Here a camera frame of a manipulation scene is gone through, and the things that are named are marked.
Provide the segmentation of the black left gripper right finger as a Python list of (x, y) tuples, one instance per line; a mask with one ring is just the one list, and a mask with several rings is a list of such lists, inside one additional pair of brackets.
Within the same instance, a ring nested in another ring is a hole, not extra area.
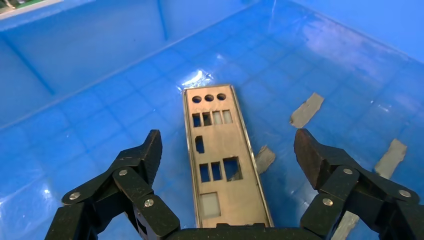
[(330, 239), (345, 212), (357, 215), (381, 240), (421, 240), (424, 207), (416, 192), (361, 167), (345, 150), (295, 133), (296, 160), (317, 191), (300, 226)]

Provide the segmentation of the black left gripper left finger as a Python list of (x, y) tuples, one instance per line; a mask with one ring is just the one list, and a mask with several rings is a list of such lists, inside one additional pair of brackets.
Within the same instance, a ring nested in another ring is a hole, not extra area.
[(62, 197), (47, 240), (96, 240), (109, 223), (125, 214), (143, 240), (166, 240), (181, 229), (178, 217), (152, 189), (162, 157), (159, 130), (122, 150), (100, 175)]

